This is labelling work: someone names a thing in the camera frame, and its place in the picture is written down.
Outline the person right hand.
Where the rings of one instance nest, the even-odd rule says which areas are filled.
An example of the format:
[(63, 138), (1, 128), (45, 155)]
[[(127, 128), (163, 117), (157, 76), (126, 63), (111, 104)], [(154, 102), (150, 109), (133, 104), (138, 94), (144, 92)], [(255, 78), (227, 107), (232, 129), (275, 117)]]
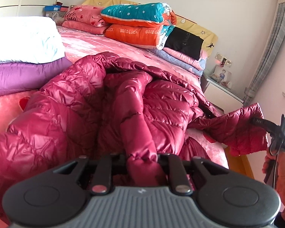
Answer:
[(269, 168), (269, 163), (271, 160), (276, 160), (278, 164), (278, 175), (279, 176), (285, 175), (285, 151), (280, 151), (277, 157), (275, 157), (270, 154), (270, 150), (269, 148), (267, 148), (262, 173), (267, 173), (267, 170)]

